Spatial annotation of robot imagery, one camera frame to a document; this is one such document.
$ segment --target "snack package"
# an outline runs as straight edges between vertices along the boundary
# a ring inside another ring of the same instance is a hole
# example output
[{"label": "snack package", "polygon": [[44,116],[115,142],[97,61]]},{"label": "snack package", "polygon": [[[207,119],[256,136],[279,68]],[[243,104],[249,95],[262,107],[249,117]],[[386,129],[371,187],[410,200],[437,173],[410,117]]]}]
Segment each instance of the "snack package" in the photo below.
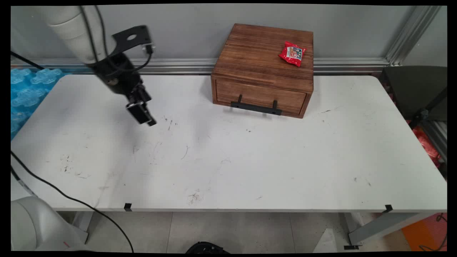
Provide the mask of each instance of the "snack package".
[{"label": "snack package", "polygon": [[300,48],[298,45],[287,42],[284,44],[284,49],[279,57],[283,58],[290,64],[295,64],[300,67],[302,64],[302,57],[305,54],[306,49]]}]

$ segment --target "white table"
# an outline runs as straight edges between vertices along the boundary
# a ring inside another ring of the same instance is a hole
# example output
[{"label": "white table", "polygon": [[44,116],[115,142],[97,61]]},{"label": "white table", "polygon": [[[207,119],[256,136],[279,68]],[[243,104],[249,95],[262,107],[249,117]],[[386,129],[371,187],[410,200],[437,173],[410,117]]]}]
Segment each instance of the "white table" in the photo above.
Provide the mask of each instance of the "white table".
[{"label": "white table", "polygon": [[[349,213],[390,204],[388,214],[408,225],[447,210],[447,183],[374,77],[315,76],[303,119],[214,105],[209,76],[142,79],[155,126],[138,125],[125,97],[95,76],[68,75],[11,149],[104,211],[131,203],[132,211]],[[11,164],[56,210],[89,210]],[[11,176],[11,200],[24,196]],[[398,226],[391,220],[382,231]],[[351,240],[366,239],[365,227]]]}]

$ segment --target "table leg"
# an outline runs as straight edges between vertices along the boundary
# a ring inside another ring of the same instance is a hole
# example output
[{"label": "table leg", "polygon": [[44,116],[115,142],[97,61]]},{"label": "table leg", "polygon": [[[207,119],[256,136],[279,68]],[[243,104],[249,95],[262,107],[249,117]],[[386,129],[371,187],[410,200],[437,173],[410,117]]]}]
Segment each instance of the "table leg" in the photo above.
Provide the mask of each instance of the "table leg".
[{"label": "table leg", "polygon": [[79,211],[74,216],[72,226],[76,230],[76,233],[80,236],[81,240],[86,243],[89,233],[87,228],[89,227],[90,220],[92,219],[93,211]]},{"label": "table leg", "polygon": [[377,219],[362,225],[349,233],[352,245],[362,246],[365,242],[388,235],[419,220],[431,213],[384,213]]}]

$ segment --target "gray wall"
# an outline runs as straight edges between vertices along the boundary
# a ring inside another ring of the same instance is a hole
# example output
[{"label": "gray wall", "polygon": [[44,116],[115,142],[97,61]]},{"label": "gray wall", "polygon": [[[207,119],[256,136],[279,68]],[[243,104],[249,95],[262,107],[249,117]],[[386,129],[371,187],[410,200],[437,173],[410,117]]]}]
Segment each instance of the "gray wall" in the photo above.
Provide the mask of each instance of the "gray wall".
[{"label": "gray wall", "polygon": [[447,6],[441,7],[402,64],[447,67]]},{"label": "gray wall", "polygon": [[[154,58],[217,58],[234,23],[314,32],[315,58],[384,57],[411,6],[156,4],[100,6],[112,35],[146,24]],[[31,59],[74,58],[27,6],[11,7],[11,49]],[[131,58],[144,58],[139,49]]]}]

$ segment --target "black cable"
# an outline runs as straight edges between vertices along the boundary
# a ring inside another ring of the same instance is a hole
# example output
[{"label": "black cable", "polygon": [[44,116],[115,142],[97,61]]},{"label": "black cable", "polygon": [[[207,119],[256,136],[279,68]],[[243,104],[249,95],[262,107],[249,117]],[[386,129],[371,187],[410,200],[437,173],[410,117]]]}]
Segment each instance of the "black cable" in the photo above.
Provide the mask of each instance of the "black cable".
[{"label": "black cable", "polygon": [[26,59],[26,58],[24,58],[24,57],[22,57],[22,56],[20,56],[20,55],[18,55],[18,54],[16,54],[16,53],[13,52],[13,51],[11,51],[11,55],[14,56],[14,57],[16,57],[16,58],[18,58],[19,60],[21,60],[21,61],[23,61],[23,62],[26,62],[26,63],[32,65],[33,67],[35,67],[35,68],[37,68],[37,69],[39,69],[39,70],[44,70],[44,68],[43,68],[42,66],[39,66],[38,64],[36,64],[36,63],[32,62],[31,60],[28,60],[28,59]]},{"label": "black cable", "polygon": [[133,246],[132,246],[132,243],[130,242],[130,239],[128,238],[128,236],[125,234],[124,230],[122,230],[122,228],[115,222],[113,221],[110,217],[108,217],[106,214],[104,214],[103,212],[93,208],[92,206],[88,205],[87,203],[83,202],[83,201],[80,201],[78,199],[75,199],[73,197],[70,197],[68,195],[66,195],[65,193],[63,193],[60,189],[58,189],[57,187],[55,187],[55,185],[47,182],[46,180],[38,177],[37,175],[33,174],[26,166],[25,164],[13,153],[13,151],[11,151],[11,155],[14,157],[14,159],[16,159],[17,162],[19,162],[19,164],[34,178],[36,178],[37,180],[49,185],[50,187],[54,188],[55,190],[57,190],[57,192],[59,192],[60,194],[62,194],[63,196],[65,196],[66,198],[70,199],[70,200],[73,200],[75,202],[78,202],[78,203],[81,203],[81,204],[84,204],[85,206],[91,208],[92,210],[94,210],[95,212],[99,213],[100,215],[104,216],[105,218],[109,219],[114,225],[116,225],[116,227],[124,234],[125,238],[127,239],[128,241],[128,244],[130,245],[130,249],[133,251]]},{"label": "black cable", "polygon": [[[438,216],[436,217],[436,221],[439,222],[441,219],[443,219],[443,220],[447,223],[446,218],[443,217],[443,213],[441,213],[440,215],[438,215]],[[428,251],[426,251],[424,248],[430,250],[430,252],[438,252],[438,251],[441,250],[441,248],[443,248],[444,243],[446,242],[446,240],[447,240],[447,231],[446,231],[446,236],[444,236],[443,242],[441,243],[441,245],[440,245],[440,247],[439,247],[438,249],[433,250],[433,249],[431,249],[431,248],[428,247],[428,246],[419,246],[419,248],[420,248],[421,250],[423,250],[424,252],[428,252]]]},{"label": "black cable", "polygon": [[37,195],[35,195],[35,193],[21,180],[21,178],[19,178],[19,176],[16,174],[16,171],[14,171],[13,169],[13,166],[11,166],[11,174],[13,174],[13,177],[17,180],[17,182],[19,183],[19,185],[22,186],[22,188],[27,191],[27,193],[29,193],[31,196],[35,196],[35,197],[38,197]]},{"label": "black cable", "polygon": [[111,60],[109,54],[108,54],[108,47],[106,46],[106,33],[105,33],[105,23],[103,22],[103,18],[101,17],[101,13],[100,13],[100,10],[98,9],[98,6],[94,5],[95,6],[95,10],[97,11],[97,14],[98,14],[98,17],[100,19],[100,24],[101,24],[101,33],[102,33],[102,36],[103,36],[103,48],[105,50],[105,55],[106,55],[106,59],[108,59],[108,63],[116,70],[120,70],[120,71],[126,71],[126,72],[132,72],[132,71],[136,71],[136,70],[139,70],[139,69],[142,69],[144,67],[146,67],[146,65],[148,65],[149,61],[151,60],[152,58],[152,53],[153,53],[153,50],[152,50],[152,47],[150,45],[146,45],[146,50],[147,52],[149,53],[149,57],[148,57],[148,60],[141,66],[135,68],[135,69],[131,69],[131,70],[126,70],[126,69],[123,69],[121,67],[117,67],[114,62]]},{"label": "black cable", "polygon": [[87,33],[89,34],[89,39],[90,39],[90,46],[92,47],[92,53],[95,57],[95,61],[98,62],[98,57],[97,57],[97,51],[95,50],[95,45],[94,45],[94,39],[92,37],[92,31],[90,30],[90,26],[89,26],[89,20],[87,19],[87,16],[84,12],[84,8],[82,5],[78,5],[78,7],[80,8],[80,11],[83,15],[83,19],[84,19],[84,23],[86,25],[86,29],[87,29]]}]

